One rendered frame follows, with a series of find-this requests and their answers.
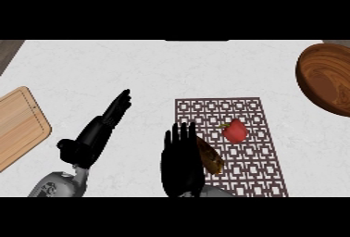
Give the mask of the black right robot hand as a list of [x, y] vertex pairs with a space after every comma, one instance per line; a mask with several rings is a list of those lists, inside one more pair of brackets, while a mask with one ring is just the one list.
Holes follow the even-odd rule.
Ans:
[[198, 197], [206, 177], [197, 146], [196, 123], [173, 125], [166, 131], [165, 150], [162, 152], [162, 183], [170, 197]]

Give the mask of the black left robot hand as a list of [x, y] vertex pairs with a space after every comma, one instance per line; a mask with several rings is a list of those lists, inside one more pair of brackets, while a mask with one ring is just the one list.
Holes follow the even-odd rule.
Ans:
[[91, 169], [100, 159], [102, 150], [111, 138], [113, 130], [120, 124], [123, 115], [132, 106], [131, 90], [126, 89], [101, 116], [86, 125], [76, 140], [63, 139], [58, 142], [61, 159], [71, 165]]

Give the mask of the brown sweet potato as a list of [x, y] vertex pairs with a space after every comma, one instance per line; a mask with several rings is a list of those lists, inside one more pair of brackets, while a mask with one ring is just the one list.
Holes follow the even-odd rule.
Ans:
[[225, 160], [218, 154], [216, 150], [212, 148], [210, 144], [197, 138], [197, 146], [201, 155], [203, 165], [212, 174], [219, 174], [225, 166]]

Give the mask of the brown patterned placemat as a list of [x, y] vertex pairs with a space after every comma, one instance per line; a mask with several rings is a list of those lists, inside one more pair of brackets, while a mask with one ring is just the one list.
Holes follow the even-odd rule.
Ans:
[[[247, 139], [231, 143], [219, 126], [240, 119]], [[197, 135], [225, 160], [219, 174], [206, 171], [206, 184], [238, 197], [289, 197], [286, 179], [259, 97], [175, 100], [175, 122], [196, 122]]]

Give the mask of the brown wooden bowl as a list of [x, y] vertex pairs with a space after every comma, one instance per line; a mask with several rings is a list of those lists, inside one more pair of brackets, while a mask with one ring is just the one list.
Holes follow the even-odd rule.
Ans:
[[350, 48], [339, 44], [311, 45], [299, 56], [296, 78], [312, 103], [350, 118]]

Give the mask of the pale wooden cutting board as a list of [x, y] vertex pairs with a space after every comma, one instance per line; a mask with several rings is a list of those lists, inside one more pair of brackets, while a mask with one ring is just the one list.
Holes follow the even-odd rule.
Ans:
[[46, 115], [27, 86], [0, 98], [0, 172], [52, 133]]

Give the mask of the red bell pepper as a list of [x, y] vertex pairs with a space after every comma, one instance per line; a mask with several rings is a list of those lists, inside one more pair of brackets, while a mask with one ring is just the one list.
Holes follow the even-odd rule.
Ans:
[[222, 134], [232, 143], [241, 143], [247, 139], [249, 129], [238, 118], [231, 123], [222, 124], [219, 128], [224, 130]]

